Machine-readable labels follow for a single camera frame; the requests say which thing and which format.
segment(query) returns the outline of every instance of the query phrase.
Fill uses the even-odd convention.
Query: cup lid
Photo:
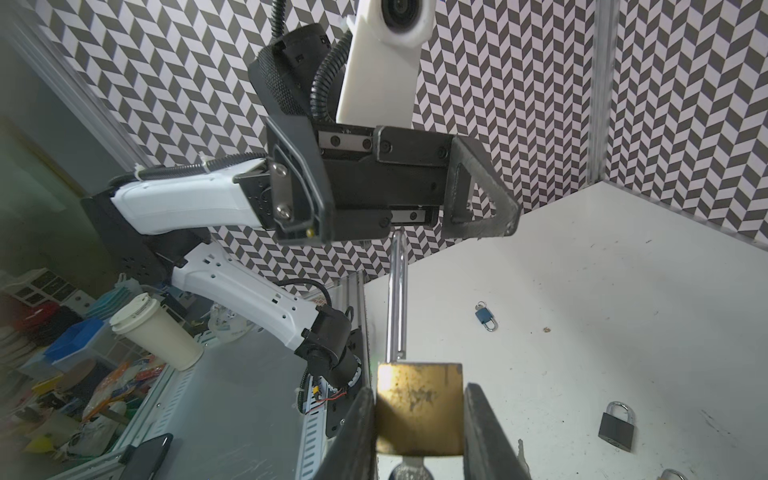
[[[149,296],[149,293],[142,293],[119,309],[109,319],[109,324],[113,332],[122,335],[149,320],[159,308],[160,302]]]

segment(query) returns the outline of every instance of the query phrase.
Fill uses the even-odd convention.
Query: blue padlock
[[[475,305],[475,316],[478,317],[480,323],[482,323],[485,329],[489,332],[493,332],[498,328],[498,323],[496,323],[496,319],[493,318],[493,313],[491,313],[491,310],[488,310],[485,302],[480,302]]]

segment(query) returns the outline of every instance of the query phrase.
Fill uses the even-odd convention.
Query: chevron patterned wall
[[[768,1],[621,1],[607,177],[768,247]]]
[[[288,29],[319,22],[333,40],[350,0],[292,0]],[[448,0],[422,51],[413,126],[480,138],[531,210],[585,182],[594,0]],[[28,14],[157,164],[261,148],[264,115],[247,65],[270,38],[269,2],[28,0]],[[475,214],[492,205],[476,191]],[[264,231],[225,226],[220,241],[268,278],[328,283],[378,276],[389,242],[285,248]],[[412,228],[412,260],[452,242]]]

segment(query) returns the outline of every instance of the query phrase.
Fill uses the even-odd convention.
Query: bolt
[[[275,212],[277,213],[278,218],[282,218],[283,220],[290,220],[293,216],[290,206],[286,204],[280,204],[275,207]]]
[[[283,164],[272,164],[272,171],[278,177],[285,177],[288,174],[288,169]]]

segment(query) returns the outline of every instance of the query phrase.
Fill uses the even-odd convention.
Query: smartphone
[[[160,435],[142,443],[131,453],[120,480],[150,480],[160,468],[174,436]]]

